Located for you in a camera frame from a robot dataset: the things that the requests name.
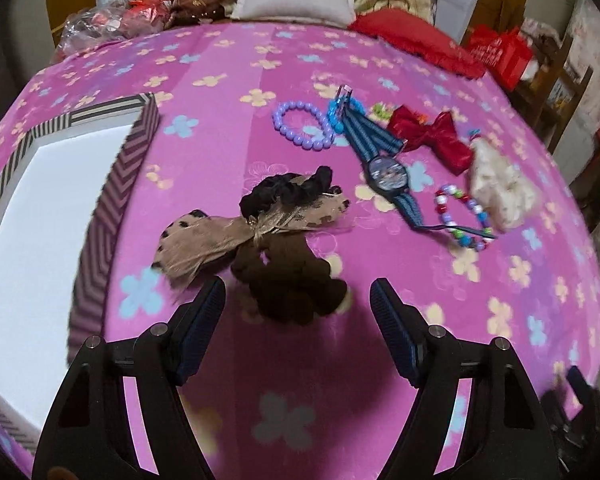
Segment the cream white scrunchie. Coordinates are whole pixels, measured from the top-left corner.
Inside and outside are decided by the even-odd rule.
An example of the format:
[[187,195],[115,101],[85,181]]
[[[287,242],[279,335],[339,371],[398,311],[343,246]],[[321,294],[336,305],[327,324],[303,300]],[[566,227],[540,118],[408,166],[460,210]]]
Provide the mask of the cream white scrunchie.
[[540,191],[482,136],[475,136],[470,148],[470,194],[483,206],[499,231],[508,232],[522,226],[539,207]]

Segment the blue striped wrist watch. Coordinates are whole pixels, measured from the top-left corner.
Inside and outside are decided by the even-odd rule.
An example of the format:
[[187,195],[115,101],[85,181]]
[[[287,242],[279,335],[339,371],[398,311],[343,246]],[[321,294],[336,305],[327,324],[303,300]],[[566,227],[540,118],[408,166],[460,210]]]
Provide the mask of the blue striped wrist watch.
[[452,220],[443,220],[434,226],[427,226],[419,204],[411,194],[408,169],[396,158],[403,148],[403,142],[363,113],[348,106],[340,113],[340,122],[344,136],[358,156],[367,185],[393,204],[412,230],[423,233],[454,229],[460,231],[464,237],[477,235],[485,240],[496,239],[496,236],[486,232],[486,229],[479,231],[468,226],[458,226]]

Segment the red bow hair clip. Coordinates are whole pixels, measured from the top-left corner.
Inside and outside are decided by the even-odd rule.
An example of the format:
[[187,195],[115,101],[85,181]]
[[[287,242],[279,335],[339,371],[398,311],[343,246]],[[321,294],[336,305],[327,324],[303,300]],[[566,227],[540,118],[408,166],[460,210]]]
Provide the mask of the red bow hair clip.
[[448,110],[441,112],[432,122],[426,122],[422,115],[400,106],[389,119],[388,131],[403,142],[404,152],[414,152],[423,146],[429,148],[454,176],[459,176],[471,166],[474,154],[460,140]]

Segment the black scrunchie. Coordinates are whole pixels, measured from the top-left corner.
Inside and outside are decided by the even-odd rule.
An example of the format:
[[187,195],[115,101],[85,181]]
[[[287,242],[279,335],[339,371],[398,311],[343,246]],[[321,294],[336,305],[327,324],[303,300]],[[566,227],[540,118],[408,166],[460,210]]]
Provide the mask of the black scrunchie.
[[276,204],[306,206],[322,195],[341,193],[340,186],[332,185],[332,168],[319,166],[309,177],[293,172],[266,177],[249,194],[242,196],[239,208],[246,220],[257,219]]

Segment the pink floral bed sheet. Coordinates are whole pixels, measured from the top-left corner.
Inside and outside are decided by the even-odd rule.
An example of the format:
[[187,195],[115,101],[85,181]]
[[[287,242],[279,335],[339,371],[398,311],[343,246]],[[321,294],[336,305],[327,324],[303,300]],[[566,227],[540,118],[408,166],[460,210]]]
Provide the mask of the pink floral bed sheet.
[[[285,101],[325,107],[342,84],[366,105],[446,110],[479,131],[538,187],[539,206],[483,252],[408,228],[366,184],[346,140],[308,152],[277,133]],[[234,217],[273,174],[327,165],[350,206],[341,230],[309,245],[351,297],[306,327],[265,322],[235,284],[200,372],[183,392],[220,479],[373,479],[415,393],[393,366],[370,306],[375,278],[455,336],[509,339],[539,391],[570,366],[600,371],[600,268],[568,186],[535,133],[489,77],[467,80],[380,41],[326,27],[195,26],[120,42],[35,74],[0,121],[0,171],[40,122],[150,92],[160,124],[126,211],[106,335],[134,337],[183,296],[151,269],[161,232],[194,209]]]

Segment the striped white tray box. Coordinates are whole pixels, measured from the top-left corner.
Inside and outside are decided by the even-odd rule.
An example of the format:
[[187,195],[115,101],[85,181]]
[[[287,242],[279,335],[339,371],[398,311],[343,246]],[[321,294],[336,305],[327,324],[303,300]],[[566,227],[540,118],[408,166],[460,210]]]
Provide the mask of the striped white tray box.
[[1,441],[33,454],[68,365],[104,328],[126,208],[159,123],[148,93],[30,129],[0,172]]

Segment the wooden chair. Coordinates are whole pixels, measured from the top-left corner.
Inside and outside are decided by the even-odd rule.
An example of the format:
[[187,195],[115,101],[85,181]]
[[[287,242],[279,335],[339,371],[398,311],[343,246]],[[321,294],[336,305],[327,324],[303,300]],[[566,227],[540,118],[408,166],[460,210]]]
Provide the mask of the wooden chair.
[[561,44],[550,36],[532,40],[539,68],[533,78],[519,81],[509,95],[514,109],[554,154],[593,76],[588,66],[580,74],[569,63],[573,36],[565,33]]

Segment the red gift bag right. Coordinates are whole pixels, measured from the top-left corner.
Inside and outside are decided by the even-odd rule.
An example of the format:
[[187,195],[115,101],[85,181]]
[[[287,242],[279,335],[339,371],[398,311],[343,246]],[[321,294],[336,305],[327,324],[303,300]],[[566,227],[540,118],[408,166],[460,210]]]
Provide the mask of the red gift bag right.
[[533,51],[518,27],[496,32],[480,24],[470,34],[467,47],[469,53],[486,66],[495,81],[507,92],[516,88],[533,58]]

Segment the red cushion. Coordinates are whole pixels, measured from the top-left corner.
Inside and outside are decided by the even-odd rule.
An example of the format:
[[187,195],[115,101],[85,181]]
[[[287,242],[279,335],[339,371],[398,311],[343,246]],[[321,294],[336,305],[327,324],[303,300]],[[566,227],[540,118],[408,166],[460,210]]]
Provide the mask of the red cushion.
[[479,79],[486,73],[484,65],[450,36],[401,9],[383,8],[359,15],[348,29],[384,40],[391,47],[467,79]]

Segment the clear plastic bag pile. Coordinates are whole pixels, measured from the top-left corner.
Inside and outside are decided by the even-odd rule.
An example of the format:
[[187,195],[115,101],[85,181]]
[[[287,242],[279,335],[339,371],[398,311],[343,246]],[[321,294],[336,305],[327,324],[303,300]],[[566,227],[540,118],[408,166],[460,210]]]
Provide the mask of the clear plastic bag pile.
[[53,62],[71,55],[161,32],[170,18],[172,0],[105,0],[69,16],[62,28]]

